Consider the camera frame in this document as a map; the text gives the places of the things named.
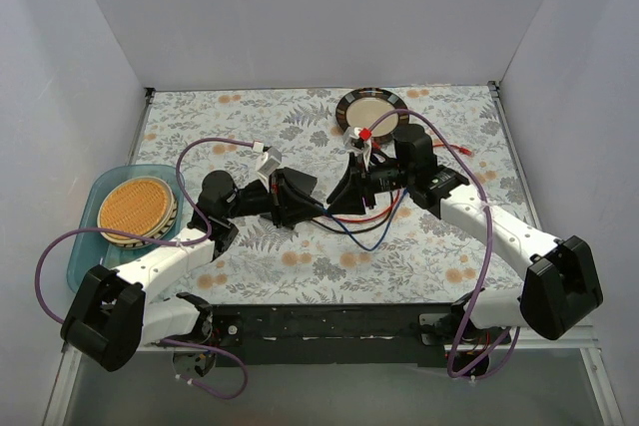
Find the black network switch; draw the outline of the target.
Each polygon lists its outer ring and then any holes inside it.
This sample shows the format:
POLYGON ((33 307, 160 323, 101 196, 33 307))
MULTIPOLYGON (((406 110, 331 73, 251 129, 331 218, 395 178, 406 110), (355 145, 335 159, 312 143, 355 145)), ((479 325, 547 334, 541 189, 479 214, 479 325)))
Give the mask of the black network switch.
POLYGON ((277 228, 287 228, 287 229, 294 229, 296 225, 298 224, 296 221, 291 220, 290 218, 287 218, 285 216, 281 216, 279 214, 272 215, 272 223, 277 228))

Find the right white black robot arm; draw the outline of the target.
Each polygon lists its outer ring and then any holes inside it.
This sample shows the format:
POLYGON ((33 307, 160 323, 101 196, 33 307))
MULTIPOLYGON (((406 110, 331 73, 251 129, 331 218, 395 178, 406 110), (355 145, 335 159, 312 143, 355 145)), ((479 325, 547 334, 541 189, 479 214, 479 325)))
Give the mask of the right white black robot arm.
POLYGON ((603 302, 592 250, 578 236, 558 238, 483 199, 477 186, 440 164, 420 125, 393 133, 395 156, 370 163, 349 154, 346 170, 327 198, 328 213, 363 214, 378 194, 404 190, 415 205, 480 240, 489 256, 504 260, 519 287, 468 293, 451 310, 453 335, 474 343, 490 328, 529 327, 556 340, 603 302))

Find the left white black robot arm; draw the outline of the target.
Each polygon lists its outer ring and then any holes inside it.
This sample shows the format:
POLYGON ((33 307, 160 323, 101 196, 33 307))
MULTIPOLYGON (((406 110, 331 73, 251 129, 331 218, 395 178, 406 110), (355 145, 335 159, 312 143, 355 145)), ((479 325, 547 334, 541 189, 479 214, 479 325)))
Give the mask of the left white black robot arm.
POLYGON ((316 177, 275 170, 266 182, 240 189, 225 171, 202 181, 198 211, 171 246, 159 246, 114 269, 92 267, 84 276, 61 327, 61 337, 107 371, 124 366, 141 345, 166 338, 200 346, 213 338, 213 308, 182 292, 159 295, 190 271, 225 252, 238 234, 233 218, 260 215, 292 227, 322 212, 312 193, 316 177))

